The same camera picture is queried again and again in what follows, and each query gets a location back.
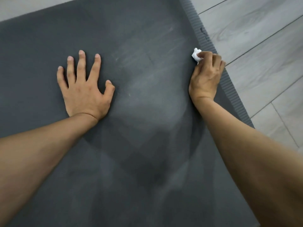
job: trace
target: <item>mat texture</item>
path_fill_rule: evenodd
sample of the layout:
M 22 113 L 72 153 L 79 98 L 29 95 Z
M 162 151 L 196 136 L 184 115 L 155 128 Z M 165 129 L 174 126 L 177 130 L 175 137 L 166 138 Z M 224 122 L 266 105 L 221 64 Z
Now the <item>mat texture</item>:
M 109 114 L 9 226 L 254 226 L 187 89 L 215 51 L 189 0 L 76 0 L 0 23 L 0 137 L 67 117 L 59 65 L 102 56 Z M 215 99 L 252 126 L 225 72 Z

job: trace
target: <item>yoga mat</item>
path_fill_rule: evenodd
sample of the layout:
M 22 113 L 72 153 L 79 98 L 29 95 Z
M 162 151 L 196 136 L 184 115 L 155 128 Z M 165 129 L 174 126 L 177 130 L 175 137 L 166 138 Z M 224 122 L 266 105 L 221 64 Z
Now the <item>yoga mat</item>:
M 195 47 L 215 49 L 189 0 L 75 0 L 0 22 L 0 137 L 67 117 L 69 55 L 102 56 L 106 118 L 8 226 L 254 226 L 188 95 Z M 224 72 L 216 102 L 252 126 Z

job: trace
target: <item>right hand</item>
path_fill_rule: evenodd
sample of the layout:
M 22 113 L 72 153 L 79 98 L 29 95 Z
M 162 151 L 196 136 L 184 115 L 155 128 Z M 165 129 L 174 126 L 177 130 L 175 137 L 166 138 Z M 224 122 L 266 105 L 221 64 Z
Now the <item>right hand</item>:
M 111 81 L 105 83 L 105 92 L 102 94 L 98 89 L 98 78 L 101 67 L 101 57 L 95 56 L 92 70 L 86 80 L 85 73 L 85 53 L 79 51 L 79 62 L 77 76 L 74 72 L 74 58 L 68 57 L 67 60 L 67 81 L 64 80 L 63 67 L 58 68 L 57 79 L 65 102 L 67 114 L 74 116 L 77 114 L 87 114 L 97 123 L 108 112 L 115 87 Z
M 214 100 L 226 64 L 220 55 L 212 52 L 200 52 L 198 57 L 203 58 L 203 60 L 195 67 L 188 89 L 191 100 L 196 107 L 199 99 Z

